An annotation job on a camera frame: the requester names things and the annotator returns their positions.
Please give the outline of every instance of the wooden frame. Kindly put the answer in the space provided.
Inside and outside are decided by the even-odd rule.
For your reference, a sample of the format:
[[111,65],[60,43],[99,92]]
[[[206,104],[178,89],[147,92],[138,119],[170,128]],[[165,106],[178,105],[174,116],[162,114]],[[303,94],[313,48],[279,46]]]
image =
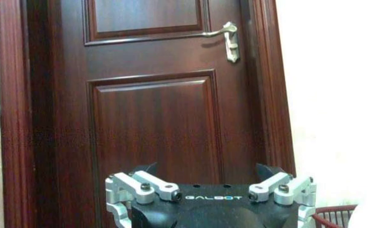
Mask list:
[[[254,49],[257,57],[253,62],[258,77],[259,113],[261,119],[261,161],[269,165],[281,166],[287,172],[295,173],[295,158],[293,151],[293,137],[286,94],[285,68],[281,47],[279,25],[275,0],[241,0],[249,4],[254,26]],[[43,32],[50,37],[50,24],[43,20],[30,20],[40,17],[42,7],[47,4],[34,4],[27,0],[0,0],[0,104],[2,104],[2,143],[3,143],[3,172],[4,172],[4,213],[6,227],[36,227],[51,224],[60,226],[56,213],[58,205],[46,208],[44,198],[58,197],[58,193],[44,187],[46,180],[55,178],[55,174],[44,175],[35,172],[39,164],[44,163],[40,151],[50,149],[50,142],[35,144],[40,140],[39,123],[32,121],[44,112],[39,107],[42,101],[35,97],[32,80],[42,78],[50,71],[50,41],[35,47],[40,40],[34,40],[30,33]],[[38,56],[47,57],[39,68],[31,69]]]
[[0,121],[6,227],[35,227],[27,21],[20,0],[0,1]]

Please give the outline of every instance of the raised door panel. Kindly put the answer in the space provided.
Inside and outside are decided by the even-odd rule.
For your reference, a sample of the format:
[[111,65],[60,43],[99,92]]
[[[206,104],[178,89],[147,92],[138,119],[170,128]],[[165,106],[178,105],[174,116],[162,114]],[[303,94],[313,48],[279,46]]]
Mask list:
[[158,162],[178,183],[219,183],[222,151],[215,72],[90,81],[96,205],[104,224],[104,179]]
[[179,38],[209,31],[209,0],[86,0],[87,44]]

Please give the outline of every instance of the wire basket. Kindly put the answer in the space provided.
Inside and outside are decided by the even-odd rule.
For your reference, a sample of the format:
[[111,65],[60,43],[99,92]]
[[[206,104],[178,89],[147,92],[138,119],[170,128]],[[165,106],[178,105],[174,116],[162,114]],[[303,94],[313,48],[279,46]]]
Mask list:
[[347,228],[357,205],[318,208],[313,215],[317,228]]

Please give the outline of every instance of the door frame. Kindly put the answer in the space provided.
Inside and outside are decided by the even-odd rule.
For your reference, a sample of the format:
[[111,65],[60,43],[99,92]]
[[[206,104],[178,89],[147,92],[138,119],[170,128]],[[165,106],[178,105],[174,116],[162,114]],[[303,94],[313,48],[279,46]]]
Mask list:
[[[43,99],[38,99],[40,96],[35,96],[35,92],[48,93],[52,88],[50,82],[39,86],[36,81],[46,78],[52,65],[50,46],[55,44],[50,39],[52,24],[48,21],[48,8],[55,7],[58,3],[35,2],[0,0],[0,121],[4,217],[8,228],[38,227],[40,224],[47,225],[48,220],[50,224],[59,226],[59,203],[52,203],[48,207],[43,205],[47,197],[54,199],[52,201],[58,197],[58,189],[54,189],[58,185],[44,187],[46,181],[55,182],[56,174],[48,173],[47,170],[42,174],[40,171],[46,162],[51,162],[55,170],[55,158],[50,153],[43,153],[50,148],[54,153],[54,130],[40,134],[43,126],[39,121],[34,121],[46,113],[54,115],[54,110],[46,106],[48,104]],[[249,3],[254,31],[253,48],[257,51],[254,86],[258,93],[254,100],[259,105],[257,116],[262,126],[259,134],[263,153],[259,153],[259,159],[295,174],[277,2],[249,0]],[[30,34],[42,34],[42,37],[38,39]]]

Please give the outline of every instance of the door lock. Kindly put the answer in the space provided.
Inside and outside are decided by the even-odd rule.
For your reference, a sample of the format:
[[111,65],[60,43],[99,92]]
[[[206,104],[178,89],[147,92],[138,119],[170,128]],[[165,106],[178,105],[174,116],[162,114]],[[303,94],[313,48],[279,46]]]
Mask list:
[[238,27],[233,22],[225,24],[223,29],[215,32],[203,32],[203,37],[215,37],[219,34],[226,36],[227,59],[231,62],[239,60]]

